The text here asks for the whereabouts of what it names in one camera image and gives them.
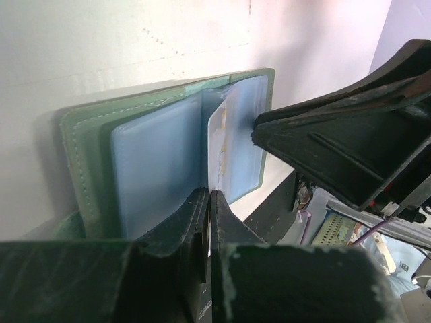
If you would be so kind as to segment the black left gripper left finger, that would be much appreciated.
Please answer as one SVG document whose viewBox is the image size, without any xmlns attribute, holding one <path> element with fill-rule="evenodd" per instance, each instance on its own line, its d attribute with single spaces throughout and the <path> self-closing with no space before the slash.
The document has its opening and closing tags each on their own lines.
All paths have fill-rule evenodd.
<svg viewBox="0 0 431 323">
<path fill-rule="evenodd" d="M 1 244 L 2 322 L 197 322 L 208 203 L 194 190 L 138 240 Z"/>
</svg>

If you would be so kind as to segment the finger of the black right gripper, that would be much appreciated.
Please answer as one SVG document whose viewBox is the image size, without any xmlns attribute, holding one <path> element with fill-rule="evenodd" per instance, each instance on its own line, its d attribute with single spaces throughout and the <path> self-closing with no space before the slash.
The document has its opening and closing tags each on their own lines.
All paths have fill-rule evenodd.
<svg viewBox="0 0 431 323">
<path fill-rule="evenodd" d="M 253 143 L 356 210 L 400 203 L 430 175 L 430 41 L 362 80 L 260 114 Z"/>
</svg>

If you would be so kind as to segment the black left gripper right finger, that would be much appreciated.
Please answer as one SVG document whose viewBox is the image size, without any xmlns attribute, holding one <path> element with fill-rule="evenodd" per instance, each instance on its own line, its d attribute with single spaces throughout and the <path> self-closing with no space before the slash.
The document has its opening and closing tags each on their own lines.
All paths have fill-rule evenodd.
<svg viewBox="0 0 431 323">
<path fill-rule="evenodd" d="M 210 196 L 214 322 L 399 322 L 389 282 L 361 248 L 265 243 Z"/>
</svg>

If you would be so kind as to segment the green leather card holder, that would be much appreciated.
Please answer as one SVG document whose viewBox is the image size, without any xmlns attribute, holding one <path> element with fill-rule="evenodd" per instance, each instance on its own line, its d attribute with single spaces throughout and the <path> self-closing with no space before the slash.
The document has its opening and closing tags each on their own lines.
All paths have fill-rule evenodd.
<svg viewBox="0 0 431 323">
<path fill-rule="evenodd" d="M 264 68 L 72 108 L 60 129 L 79 211 L 64 230 L 134 240 L 153 229 L 209 189 L 207 124 L 226 94 L 265 92 L 268 112 L 274 80 Z"/>
</svg>

